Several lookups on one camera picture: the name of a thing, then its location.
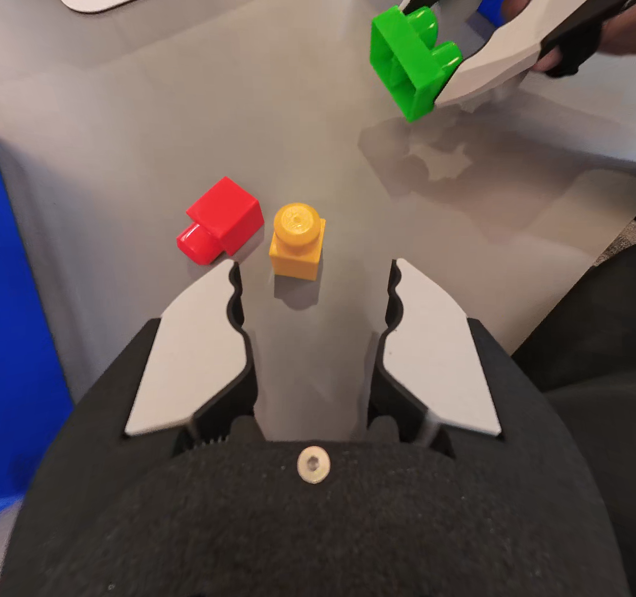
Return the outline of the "yellow one-stud toy block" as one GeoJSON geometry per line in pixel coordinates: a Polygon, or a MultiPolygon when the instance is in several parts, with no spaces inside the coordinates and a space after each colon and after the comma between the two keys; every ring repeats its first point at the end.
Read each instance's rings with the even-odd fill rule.
{"type": "Polygon", "coordinates": [[[294,202],[274,217],[269,257],[275,275],[316,281],[326,220],[310,205],[294,202]]]}

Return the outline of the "green two-stud toy block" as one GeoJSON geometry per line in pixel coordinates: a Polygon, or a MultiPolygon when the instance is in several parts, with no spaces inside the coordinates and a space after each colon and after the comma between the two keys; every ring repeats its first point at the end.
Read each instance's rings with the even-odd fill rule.
{"type": "Polygon", "coordinates": [[[452,41],[438,43],[438,19],[423,6],[393,6],[371,22],[370,64],[408,122],[429,114],[464,57],[452,41]]]}

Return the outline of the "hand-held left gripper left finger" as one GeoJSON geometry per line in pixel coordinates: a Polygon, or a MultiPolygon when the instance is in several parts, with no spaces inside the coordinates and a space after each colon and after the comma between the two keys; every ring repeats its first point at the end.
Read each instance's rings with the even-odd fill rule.
{"type": "Polygon", "coordinates": [[[125,426],[129,437],[185,428],[194,439],[226,439],[258,397],[242,279],[231,259],[213,267],[163,312],[125,426]]]}

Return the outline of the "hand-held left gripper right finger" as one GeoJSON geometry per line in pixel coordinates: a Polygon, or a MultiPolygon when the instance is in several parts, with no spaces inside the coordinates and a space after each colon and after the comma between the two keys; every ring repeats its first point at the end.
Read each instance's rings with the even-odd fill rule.
{"type": "Polygon", "coordinates": [[[368,434],[450,446],[449,429],[502,439],[469,320],[437,283],[393,259],[386,329],[373,359],[368,434]]]}

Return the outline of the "red one-stud toy block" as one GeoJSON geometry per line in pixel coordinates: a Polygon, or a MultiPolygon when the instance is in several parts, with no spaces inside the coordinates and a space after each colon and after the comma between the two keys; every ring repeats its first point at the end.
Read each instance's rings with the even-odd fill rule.
{"type": "Polygon", "coordinates": [[[264,225],[259,201],[228,177],[221,178],[187,210],[191,224],[176,238],[197,265],[234,255],[264,225]]]}

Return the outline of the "person's grey sweatshirt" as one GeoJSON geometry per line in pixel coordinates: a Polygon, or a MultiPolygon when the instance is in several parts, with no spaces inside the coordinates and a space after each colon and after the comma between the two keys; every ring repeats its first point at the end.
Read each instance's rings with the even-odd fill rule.
{"type": "Polygon", "coordinates": [[[587,271],[512,355],[584,456],[635,595],[635,246],[587,271]]]}

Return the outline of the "grey desk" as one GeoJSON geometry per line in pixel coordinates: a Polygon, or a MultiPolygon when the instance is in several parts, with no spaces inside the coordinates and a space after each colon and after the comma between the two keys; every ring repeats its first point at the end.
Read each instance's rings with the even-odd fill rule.
{"type": "Polygon", "coordinates": [[[278,440],[362,426],[392,259],[513,352],[630,222],[634,59],[408,124],[368,57],[396,2],[1,0],[1,170],[75,399],[205,273],[176,236],[225,175],[265,217],[238,257],[278,440]],[[294,202],[326,220],[316,281],[272,268],[294,202]]]}

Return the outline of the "person's right hand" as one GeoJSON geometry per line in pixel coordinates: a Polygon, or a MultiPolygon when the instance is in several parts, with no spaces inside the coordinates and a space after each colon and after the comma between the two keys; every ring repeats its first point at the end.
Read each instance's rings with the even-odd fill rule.
{"type": "MultiPolygon", "coordinates": [[[[531,0],[504,0],[501,15],[506,21],[515,18],[531,0]]],[[[584,37],[584,48],[577,50],[570,43],[563,52],[558,46],[542,56],[533,70],[552,78],[577,73],[583,62],[595,52],[606,55],[626,56],[635,54],[635,6],[624,8],[615,17],[594,28],[584,37]]]]}

